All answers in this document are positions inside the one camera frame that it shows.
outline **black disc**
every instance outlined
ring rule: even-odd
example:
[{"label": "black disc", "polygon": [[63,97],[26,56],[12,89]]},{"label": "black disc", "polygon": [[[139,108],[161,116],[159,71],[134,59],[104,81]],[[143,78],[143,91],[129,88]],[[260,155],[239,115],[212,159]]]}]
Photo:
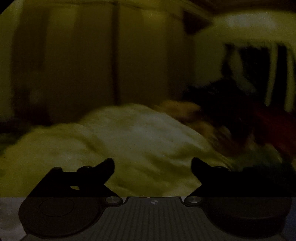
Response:
[{"label": "black disc", "polygon": [[58,238],[81,232],[100,212],[94,198],[27,198],[19,209],[26,232],[42,238]]},{"label": "black disc", "polygon": [[290,207],[290,198],[208,198],[206,211],[226,232],[263,238],[280,232]]}]

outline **red fabric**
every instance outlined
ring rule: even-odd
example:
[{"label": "red fabric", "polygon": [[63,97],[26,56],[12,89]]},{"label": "red fabric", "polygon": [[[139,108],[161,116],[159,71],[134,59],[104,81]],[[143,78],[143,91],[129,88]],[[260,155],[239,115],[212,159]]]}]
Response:
[{"label": "red fabric", "polygon": [[255,136],[290,158],[296,156],[296,119],[276,108],[256,105]]}]

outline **ceiling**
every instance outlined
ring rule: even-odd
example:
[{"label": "ceiling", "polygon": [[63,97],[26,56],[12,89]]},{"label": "ceiling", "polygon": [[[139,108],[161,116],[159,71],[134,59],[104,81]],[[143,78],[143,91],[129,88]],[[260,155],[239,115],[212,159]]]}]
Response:
[{"label": "ceiling", "polygon": [[213,14],[247,10],[273,9],[296,12],[296,0],[189,0]]}]

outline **gray panel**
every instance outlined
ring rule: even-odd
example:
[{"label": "gray panel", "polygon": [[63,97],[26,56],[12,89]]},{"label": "gray panel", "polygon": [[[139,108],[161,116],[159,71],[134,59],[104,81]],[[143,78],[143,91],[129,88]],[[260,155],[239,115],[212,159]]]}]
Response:
[{"label": "gray panel", "polygon": [[[41,241],[28,235],[23,241]],[[100,220],[82,233],[56,241],[244,241],[215,227],[200,208],[186,207],[178,197],[129,198],[107,208]],[[278,235],[260,239],[284,241]]]}]

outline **logo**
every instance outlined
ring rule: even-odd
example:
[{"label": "logo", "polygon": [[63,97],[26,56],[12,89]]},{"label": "logo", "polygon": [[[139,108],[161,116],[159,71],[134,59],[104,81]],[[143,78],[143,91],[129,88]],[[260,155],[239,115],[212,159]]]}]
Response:
[{"label": "logo", "polygon": [[158,201],[157,201],[157,200],[154,200],[154,201],[152,201],[151,203],[152,203],[153,205],[155,205],[155,204],[158,203]]}]

